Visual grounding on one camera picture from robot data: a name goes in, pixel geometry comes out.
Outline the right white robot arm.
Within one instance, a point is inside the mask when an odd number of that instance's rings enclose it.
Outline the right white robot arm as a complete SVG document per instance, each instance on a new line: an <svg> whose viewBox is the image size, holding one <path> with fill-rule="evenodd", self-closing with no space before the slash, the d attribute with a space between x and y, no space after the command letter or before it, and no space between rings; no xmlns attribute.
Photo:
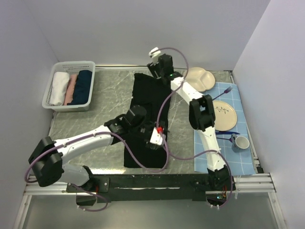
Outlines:
<svg viewBox="0 0 305 229"><path fill-rule="evenodd" d="M225 185L225 178L231 178L231 169L221 154L221 149L216 139L215 131L215 112L212 98L210 95L203 95L186 82L186 75L182 75L174 70L172 56L162 54L161 50L155 48L149 52L152 62L147 65L152 76L161 80L162 83L171 89L170 95L162 103L158 116L157 124L163 111L165 103L174 93L177 93L189 105L189 123L200 136L204 151L190 158L179 158L178 160L192 160L206 155L207 169L211 175L209 186L214 190L219 190Z"/></svg>

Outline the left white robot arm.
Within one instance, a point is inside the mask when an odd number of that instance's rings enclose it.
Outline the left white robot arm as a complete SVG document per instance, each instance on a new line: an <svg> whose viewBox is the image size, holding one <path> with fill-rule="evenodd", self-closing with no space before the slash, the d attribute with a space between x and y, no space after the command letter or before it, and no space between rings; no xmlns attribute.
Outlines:
<svg viewBox="0 0 305 229"><path fill-rule="evenodd" d="M30 169L40 187L65 182L88 192L95 184L91 170L70 165L70 160L96 148L126 143L128 136L138 137L151 149L157 149L164 145L165 133L165 122L157 126L148 119L145 108L136 105L89 132L66 139L43 138L29 158Z"/></svg>

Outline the black daisy t-shirt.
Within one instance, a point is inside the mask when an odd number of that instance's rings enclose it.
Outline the black daisy t-shirt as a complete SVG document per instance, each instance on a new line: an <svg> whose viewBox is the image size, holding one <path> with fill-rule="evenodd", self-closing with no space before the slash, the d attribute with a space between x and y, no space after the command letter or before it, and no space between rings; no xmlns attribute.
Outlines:
<svg viewBox="0 0 305 229"><path fill-rule="evenodd" d="M141 106L146 110L146 115L140 115L136 121L137 125L129 124L127 114L116 117L112 124L108 126L111 132L118 134L125 140L135 158L147 168L162 168L166 162L166 151L162 148L152 150L144 146L137 137L133 137L129 130L139 126L140 121L156 122L159 110L166 97L171 93L171 89L164 85L161 80L157 80L143 73L134 74L134 84L130 109Z"/></svg>

